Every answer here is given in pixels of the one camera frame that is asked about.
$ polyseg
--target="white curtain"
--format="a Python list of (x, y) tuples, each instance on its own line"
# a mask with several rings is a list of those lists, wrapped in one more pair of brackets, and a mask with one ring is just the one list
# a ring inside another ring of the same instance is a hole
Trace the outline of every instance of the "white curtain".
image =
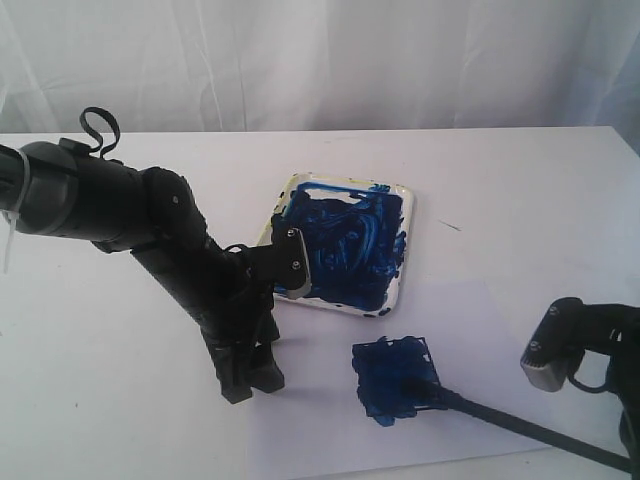
[(0, 132), (613, 125), (638, 0), (0, 0)]

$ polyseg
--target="white table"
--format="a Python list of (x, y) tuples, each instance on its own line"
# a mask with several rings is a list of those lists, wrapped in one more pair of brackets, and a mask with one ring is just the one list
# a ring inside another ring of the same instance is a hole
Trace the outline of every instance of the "white table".
[[(126, 134), (116, 155), (184, 175), (221, 245), (254, 243), (294, 172), (407, 185), (403, 288), (482, 279), (523, 346), (558, 297), (640, 304), (640, 161), (611, 128)], [(161, 287), (88, 242), (14, 247), (0, 278), (0, 478), (244, 478), (247, 407), (219, 395), (198, 329)], [(623, 451), (614, 397), (567, 386), (553, 401), (565, 433), (593, 423), (583, 440)], [(587, 405), (603, 415), (584, 418)], [(332, 478), (569, 475), (627, 478), (553, 449)]]

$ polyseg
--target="sheet of paper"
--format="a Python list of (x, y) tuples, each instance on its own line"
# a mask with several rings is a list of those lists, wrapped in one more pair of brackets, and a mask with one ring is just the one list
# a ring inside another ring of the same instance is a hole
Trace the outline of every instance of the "sheet of paper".
[(452, 411), (421, 412), (386, 428), (366, 417), (356, 396), (351, 346), (413, 335), (426, 337), (447, 388), (549, 424), (545, 399), (520, 369), (522, 346), (484, 284), (425, 285), (405, 293), (395, 312), (379, 318), (277, 307), (282, 339), (274, 355), (287, 386), (274, 395), (258, 392), (250, 402), (250, 478), (301, 478), (542, 447)]

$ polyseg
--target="blue paint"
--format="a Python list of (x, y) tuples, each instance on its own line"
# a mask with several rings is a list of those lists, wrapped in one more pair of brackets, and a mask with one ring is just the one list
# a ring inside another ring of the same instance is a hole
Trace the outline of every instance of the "blue paint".
[(424, 338), (404, 337), (353, 345), (353, 369), (358, 374), (358, 398), (367, 416), (383, 427), (396, 418), (411, 418), (419, 410), (446, 410), (429, 385), (440, 385)]
[[(365, 312), (382, 308), (406, 248), (406, 232), (399, 232), (402, 198), (387, 193), (389, 188), (374, 185), (366, 191), (306, 182), (291, 192), (287, 208), (272, 216), (274, 231), (295, 227), (304, 235), (312, 284), (306, 298)], [(346, 193), (356, 201), (314, 199), (309, 190), (329, 192), (329, 197)]]

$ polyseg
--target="white tray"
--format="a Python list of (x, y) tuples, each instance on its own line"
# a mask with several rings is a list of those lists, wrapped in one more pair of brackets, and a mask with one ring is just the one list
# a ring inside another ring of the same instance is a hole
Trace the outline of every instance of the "white tray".
[(289, 300), (365, 317), (395, 306), (406, 263), (413, 194), (402, 185), (295, 174), (280, 194), (258, 245), (275, 224), (299, 228), (311, 270), (311, 293)]

